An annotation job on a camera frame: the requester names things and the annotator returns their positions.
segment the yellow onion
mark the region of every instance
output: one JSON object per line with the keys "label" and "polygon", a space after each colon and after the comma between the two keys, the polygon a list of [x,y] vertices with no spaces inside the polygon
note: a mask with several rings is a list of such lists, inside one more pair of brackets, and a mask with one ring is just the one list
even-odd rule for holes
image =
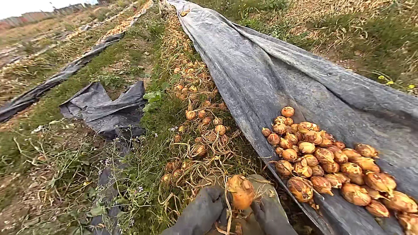
{"label": "yellow onion", "polygon": [[187,120],[193,120],[196,117],[195,111],[186,111],[186,119]]}
{"label": "yellow onion", "polygon": [[306,141],[314,144],[320,144],[322,142],[321,134],[314,130],[307,131],[303,136]]}
{"label": "yellow onion", "polygon": [[322,164],[334,161],[334,154],[326,148],[317,149],[313,155]]}
{"label": "yellow onion", "polygon": [[226,131],[227,129],[225,128],[224,125],[217,125],[215,127],[215,132],[218,133],[219,135],[224,135]]}
{"label": "yellow onion", "polygon": [[287,148],[292,148],[293,143],[289,140],[286,140],[284,138],[280,138],[280,147],[287,149]]}
{"label": "yellow onion", "polygon": [[298,137],[296,137],[296,135],[290,134],[290,133],[287,133],[285,135],[285,139],[289,140],[293,145],[295,145],[299,142]]}
{"label": "yellow onion", "polygon": [[299,144],[301,153],[311,154],[315,151],[315,144],[310,142],[302,142]]}
{"label": "yellow onion", "polygon": [[292,128],[292,133],[296,133],[298,131],[298,124],[294,123],[290,125],[290,128]]}
{"label": "yellow onion", "polygon": [[308,202],[314,196],[312,182],[302,177],[292,177],[287,182],[287,187],[298,202]]}
{"label": "yellow onion", "polygon": [[370,187],[369,187],[369,186],[367,186],[367,185],[363,185],[363,186],[362,186],[362,188],[364,188],[364,189],[367,191],[367,193],[369,194],[369,196],[370,196],[371,198],[375,199],[375,200],[378,200],[378,199],[380,199],[380,198],[383,198],[383,199],[386,199],[386,200],[387,200],[387,198],[385,198],[384,196],[382,196],[382,195],[379,193],[379,191],[377,191],[377,190],[375,190],[375,189],[372,189],[372,188],[370,188]]}
{"label": "yellow onion", "polygon": [[312,169],[312,176],[324,176],[324,170],[320,165],[309,167]]}
{"label": "yellow onion", "polygon": [[324,177],[329,181],[329,183],[331,184],[331,187],[338,188],[338,189],[342,187],[343,182],[336,175],[326,174]]}
{"label": "yellow onion", "polygon": [[359,165],[363,169],[364,172],[367,172],[367,171],[380,172],[379,166],[375,164],[375,161],[372,158],[359,157],[359,158],[356,158],[356,160],[353,160],[352,162]]}
{"label": "yellow onion", "polygon": [[367,158],[377,158],[378,157],[377,156],[377,154],[378,154],[377,150],[374,147],[372,147],[370,145],[367,145],[367,144],[358,144],[356,146],[356,151],[358,153],[360,153],[363,157],[367,157]]}
{"label": "yellow onion", "polygon": [[173,143],[179,143],[181,142],[181,135],[177,134],[173,138]]}
{"label": "yellow onion", "polygon": [[345,183],[341,188],[341,193],[348,202],[357,206],[366,206],[372,200],[364,188],[355,184]]}
{"label": "yellow onion", "polygon": [[345,144],[342,141],[335,141],[334,146],[336,146],[339,149],[345,149]]}
{"label": "yellow onion", "polygon": [[326,173],[336,173],[339,172],[339,165],[335,161],[327,162],[321,165]]}
{"label": "yellow onion", "polygon": [[286,160],[280,160],[276,163],[276,171],[282,176],[289,176],[292,174],[293,166],[290,162]]}
{"label": "yellow onion", "polygon": [[312,169],[306,164],[306,160],[304,162],[297,162],[295,163],[295,169],[293,170],[296,174],[303,178],[309,178],[312,176]]}
{"label": "yellow onion", "polygon": [[321,176],[313,176],[311,177],[311,182],[313,189],[318,193],[328,193],[329,195],[334,196],[331,191],[331,184],[326,178]]}
{"label": "yellow onion", "polygon": [[284,149],[277,147],[274,151],[277,153],[277,155],[282,156]]}
{"label": "yellow onion", "polygon": [[290,125],[292,125],[292,124],[293,124],[293,119],[292,119],[292,118],[290,118],[290,117],[287,117],[287,118],[286,118],[286,121],[284,122],[284,124],[285,124],[286,126],[290,126]]}
{"label": "yellow onion", "polygon": [[282,109],[282,112],[281,112],[281,114],[283,115],[283,116],[285,116],[285,117],[291,117],[291,116],[293,116],[293,114],[295,114],[295,109],[293,109],[292,107],[290,107],[290,106],[286,106],[286,107],[284,107],[283,109]]}
{"label": "yellow onion", "polygon": [[274,119],[274,124],[285,123],[285,121],[286,121],[286,118],[284,116],[278,116]]}
{"label": "yellow onion", "polygon": [[306,154],[305,156],[303,156],[303,158],[306,159],[308,166],[318,165],[318,160],[316,159],[314,155]]}
{"label": "yellow onion", "polygon": [[202,121],[203,125],[209,125],[212,119],[210,117],[205,117]]}
{"label": "yellow onion", "polygon": [[283,123],[277,123],[273,126],[273,131],[282,135],[286,132],[286,125]]}
{"label": "yellow onion", "polygon": [[282,157],[286,161],[294,162],[298,158],[298,154],[296,153],[295,150],[293,150],[291,148],[288,148],[288,149],[283,151]]}
{"label": "yellow onion", "polygon": [[263,134],[264,137],[268,137],[271,134],[271,131],[269,128],[262,128],[261,133]]}
{"label": "yellow onion", "polygon": [[302,134],[305,134],[306,132],[313,129],[313,125],[310,122],[301,122],[298,125],[298,131]]}
{"label": "yellow onion", "polygon": [[383,200],[383,202],[389,209],[409,213],[418,212],[416,202],[408,195],[398,191],[393,191],[393,197],[389,198],[389,200]]}
{"label": "yellow onion", "polygon": [[213,125],[217,126],[217,125],[221,125],[222,124],[222,119],[215,117],[215,119],[213,119],[212,121]]}
{"label": "yellow onion", "polygon": [[280,137],[276,133],[271,133],[267,137],[267,142],[273,146],[278,145],[280,143]]}
{"label": "yellow onion", "polygon": [[366,210],[376,217],[389,217],[387,208],[376,200],[372,200],[372,202],[366,206]]}
{"label": "yellow onion", "polygon": [[341,172],[347,175],[350,178],[355,178],[363,174],[363,170],[356,163],[343,163],[340,166]]}
{"label": "yellow onion", "polygon": [[357,158],[361,157],[361,155],[352,148],[344,148],[342,150],[342,153],[344,153],[348,157],[349,161],[354,161]]}
{"label": "yellow onion", "polygon": [[392,197],[392,192],[396,188],[395,180],[387,173],[367,172],[364,176],[366,184],[377,191],[387,192]]}
{"label": "yellow onion", "polygon": [[234,175],[228,179],[227,190],[231,192],[233,197],[232,205],[237,209],[247,209],[254,199],[254,187],[242,175]]}
{"label": "yellow onion", "polygon": [[412,213],[398,214],[398,221],[406,235],[418,235],[418,215]]}

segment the onion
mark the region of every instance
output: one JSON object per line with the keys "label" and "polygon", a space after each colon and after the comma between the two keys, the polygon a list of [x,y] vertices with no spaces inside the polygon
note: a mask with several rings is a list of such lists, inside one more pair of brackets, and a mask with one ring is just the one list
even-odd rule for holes
{"label": "onion", "polygon": [[277,123],[273,126],[273,131],[282,135],[286,132],[286,125],[283,123]]}
{"label": "onion", "polygon": [[376,149],[370,145],[367,144],[358,144],[356,146],[356,151],[360,153],[363,157],[367,158],[377,158],[378,152]]}
{"label": "onion", "polygon": [[173,143],[179,143],[181,142],[181,135],[177,134],[173,138]]}
{"label": "onion", "polygon": [[320,165],[309,167],[312,169],[312,176],[324,176],[324,170]]}
{"label": "onion", "polygon": [[196,117],[195,111],[186,111],[186,119],[187,120],[193,120]]}
{"label": "onion", "polygon": [[286,118],[286,121],[284,122],[284,124],[285,124],[286,126],[290,126],[290,125],[292,125],[292,124],[293,124],[293,119],[291,119],[290,117],[287,117],[287,118]]}
{"label": "onion", "polygon": [[321,176],[313,176],[311,177],[311,182],[313,189],[317,192],[328,193],[329,195],[334,196],[334,194],[331,191],[331,184],[326,178]]}
{"label": "onion", "polygon": [[308,142],[314,144],[320,144],[322,142],[322,137],[319,132],[309,130],[303,135],[304,139]]}
{"label": "onion", "polygon": [[285,121],[286,121],[286,118],[284,116],[278,116],[274,119],[274,124],[285,123]]}
{"label": "onion", "polygon": [[269,128],[262,128],[261,133],[263,134],[264,137],[268,137],[271,134],[271,131]]}
{"label": "onion", "polygon": [[219,135],[224,135],[226,131],[227,129],[225,128],[224,125],[217,125],[215,127],[215,132],[218,133]]}
{"label": "onion", "polygon": [[322,164],[322,168],[324,169],[326,173],[329,173],[329,174],[339,172],[339,165],[335,161]]}
{"label": "onion", "polygon": [[298,125],[298,131],[302,134],[313,129],[313,125],[310,122],[301,122]]}
{"label": "onion", "polygon": [[336,175],[326,174],[324,177],[329,181],[329,183],[331,184],[331,187],[338,188],[338,189],[342,187],[343,182]]}
{"label": "onion", "polygon": [[314,156],[322,164],[334,161],[334,154],[326,148],[319,148],[315,151]]}
{"label": "onion", "polygon": [[299,144],[299,150],[301,153],[311,154],[315,151],[315,144],[310,142],[302,142]]}
{"label": "onion", "polygon": [[289,176],[292,174],[293,166],[290,162],[286,160],[280,160],[276,163],[276,171],[282,176]]}
{"label": "onion", "polygon": [[393,191],[393,197],[389,198],[389,200],[383,201],[384,204],[390,209],[409,213],[418,212],[416,202],[412,200],[412,198],[410,198],[408,195],[398,191]]}
{"label": "onion", "polygon": [[298,158],[298,154],[291,148],[288,148],[282,153],[283,159],[289,162],[294,162]]}
{"label": "onion", "polygon": [[380,168],[375,164],[375,161],[372,158],[359,157],[356,160],[352,161],[359,165],[364,172],[373,171],[380,172]]}
{"label": "onion", "polygon": [[284,138],[280,138],[280,147],[287,149],[287,148],[292,148],[293,143],[289,140],[286,140]]}
{"label": "onion", "polygon": [[387,208],[376,200],[372,200],[372,202],[366,206],[366,210],[376,217],[389,217]]}
{"label": "onion", "polygon": [[377,191],[387,192],[392,197],[392,192],[396,187],[396,182],[387,173],[367,172],[364,176],[366,184]]}
{"label": "onion", "polygon": [[254,187],[242,175],[234,175],[227,182],[227,190],[233,196],[232,204],[236,209],[247,209],[254,199]]}
{"label": "onion", "polygon": [[341,172],[343,172],[345,175],[347,175],[350,178],[362,176],[363,174],[362,169],[356,163],[351,163],[351,162],[343,163],[341,164],[340,168],[341,168]]}
{"label": "onion", "polygon": [[283,109],[282,109],[282,115],[283,116],[285,116],[285,117],[291,117],[291,116],[293,116],[293,114],[295,114],[295,109],[293,109],[292,107],[290,107],[290,106],[286,106],[286,107],[284,107]]}
{"label": "onion", "polygon": [[342,150],[342,153],[344,153],[348,157],[349,161],[354,161],[357,158],[361,157],[361,155],[352,148],[344,148]]}
{"label": "onion", "polygon": [[278,145],[280,143],[280,137],[276,133],[271,133],[267,137],[267,142],[273,146]]}
{"label": "onion", "polygon": [[372,200],[365,189],[355,184],[345,183],[341,188],[341,193],[348,202],[357,206],[366,206]]}
{"label": "onion", "polygon": [[292,177],[287,182],[287,187],[298,202],[308,202],[314,196],[312,182],[301,177]]}
{"label": "onion", "polygon": [[335,141],[334,146],[336,146],[339,149],[344,149],[345,148],[345,144],[342,141]]}

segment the crumpled plastic sheet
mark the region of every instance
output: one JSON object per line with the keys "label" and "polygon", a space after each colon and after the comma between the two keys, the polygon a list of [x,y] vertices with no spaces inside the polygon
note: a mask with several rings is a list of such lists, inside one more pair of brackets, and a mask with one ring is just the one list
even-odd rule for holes
{"label": "crumpled plastic sheet", "polygon": [[[418,199],[418,99],[379,84],[301,48],[237,25],[216,11],[170,0],[181,25],[208,66],[236,123],[276,180],[278,160],[261,134],[287,105],[296,123],[310,121],[347,144],[366,143],[380,151],[377,164],[396,178],[397,190]],[[184,17],[180,13],[190,12]],[[364,207],[316,194],[322,215],[298,203],[327,235],[403,234],[395,216],[377,222]]]}

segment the onion bulb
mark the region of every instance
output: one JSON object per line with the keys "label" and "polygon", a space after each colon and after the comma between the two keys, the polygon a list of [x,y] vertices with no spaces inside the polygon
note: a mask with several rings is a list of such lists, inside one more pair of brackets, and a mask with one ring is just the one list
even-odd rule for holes
{"label": "onion bulb", "polygon": [[389,200],[383,200],[383,202],[389,209],[409,213],[418,212],[416,202],[408,195],[398,191],[393,191],[393,197],[389,198]]}
{"label": "onion bulb", "polygon": [[326,178],[321,176],[313,176],[311,177],[311,182],[313,189],[318,193],[328,193],[329,195],[334,196],[331,191],[331,184]]}
{"label": "onion bulb", "polygon": [[294,162],[298,158],[298,154],[296,153],[295,150],[293,150],[291,148],[288,148],[288,149],[283,151],[282,157],[286,161]]}
{"label": "onion bulb", "polygon": [[280,143],[280,137],[278,134],[276,133],[271,133],[268,137],[267,137],[267,142],[273,146],[275,145],[279,145]]}
{"label": "onion bulb", "polygon": [[366,210],[376,217],[389,217],[387,208],[376,200],[372,200],[372,202],[366,206]]}
{"label": "onion bulb", "polygon": [[268,137],[271,134],[271,131],[269,128],[262,128],[261,133],[263,134],[264,137]]}
{"label": "onion bulb", "polygon": [[322,164],[334,161],[334,154],[326,148],[319,148],[313,155]]}
{"label": "onion bulb", "polygon": [[314,196],[312,182],[302,177],[292,177],[287,182],[287,187],[298,202],[308,202]]}
{"label": "onion bulb", "polygon": [[356,146],[356,151],[360,153],[363,157],[367,158],[377,158],[377,151],[374,147],[367,144],[358,144]]}
{"label": "onion bulb", "polygon": [[292,174],[293,166],[290,162],[286,160],[280,160],[276,163],[276,171],[282,176],[289,176]]}
{"label": "onion bulb", "polygon": [[215,132],[218,133],[219,135],[224,135],[226,131],[227,129],[225,128],[224,125],[217,125],[215,127]]}
{"label": "onion bulb", "polygon": [[232,204],[236,209],[247,209],[254,199],[254,187],[251,182],[242,175],[234,175],[228,179],[227,190],[232,194]]}
{"label": "onion bulb", "polygon": [[372,200],[364,188],[355,184],[345,183],[341,188],[341,193],[348,202],[357,206],[366,206]]}
{"label": "onion bulb", "polygon": [[283,116],[289,118],[289,117],[293,116],[293,114],[295,114],[295,109],[293,109],[290,106],[286,106],[282,109],[281,113],[282,113]]}

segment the onion skin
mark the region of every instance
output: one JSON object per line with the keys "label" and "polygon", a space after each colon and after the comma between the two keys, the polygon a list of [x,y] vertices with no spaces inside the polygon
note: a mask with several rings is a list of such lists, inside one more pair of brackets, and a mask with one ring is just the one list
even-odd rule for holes
{"label": "onion skin", "polygon": [[321,176],[313,176],[311,177],[311,182],[313,189],[317,192],[328,193],[329,195],[334,196],[334,194],[331,191],[331,184],[326,178]]}
{"label": "onion skin", "polygon": [[351,183],[342,186],[341,194],[348,202],[357,206],[367,206],[372,201],[365,189]]}
{"label": "onion skin", "polygon": [[287,187],[298,202],[308,202],[314,196],[312,182],[302,177],[292,177],[287,182]]}
{"label": "onion skin", "polygon": [[366,210],[376,217],[389,217],[387,208],[376,200],[372,200],[372,202],[366,206]]}
{"label": "onion skin", "polygon": [[408,213],[418,212],[418,206],[416,202],[412,200],[408,195],[398,191],[393,191],[393,197],[389,198],[389,200],[383,200],[383,202],[389,209]]}
{"label": "onion skin", "polygon": [[251,182],[242,175],[234,175],[227,182],[227,190],[233,196],[232,205],[236,209],[247,209],[254,200],[254,187]]}

